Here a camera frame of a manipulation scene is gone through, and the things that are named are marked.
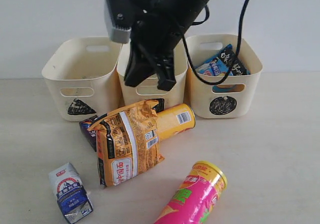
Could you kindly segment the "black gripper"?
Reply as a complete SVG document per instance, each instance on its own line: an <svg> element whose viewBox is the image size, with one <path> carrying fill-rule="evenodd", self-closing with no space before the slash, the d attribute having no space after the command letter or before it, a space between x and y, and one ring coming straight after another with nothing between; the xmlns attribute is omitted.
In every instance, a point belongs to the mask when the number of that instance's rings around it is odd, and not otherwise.
<svg viewBox="0 0 320 224"><path fill-rule="evenodd" d="M181 40L178 28L187 29L186 0L129 0L134 13L130 53L124 84L137 87L155 74L154 68L141 50L157 58L157 88L170 91L176 84L173 57L169 56Z"/></svg>

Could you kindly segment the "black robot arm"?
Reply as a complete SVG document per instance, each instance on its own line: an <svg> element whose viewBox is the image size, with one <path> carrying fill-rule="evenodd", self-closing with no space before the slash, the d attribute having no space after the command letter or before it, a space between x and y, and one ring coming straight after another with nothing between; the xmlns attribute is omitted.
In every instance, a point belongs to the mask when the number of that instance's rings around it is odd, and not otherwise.
<svg viewBox="0 0 320 224"><path fill-rule="evenodd" d="M174 49L209 0L125 0L130 13L130 56L124 83L137 87L156 75L157 88L176 84Z"/></svg>

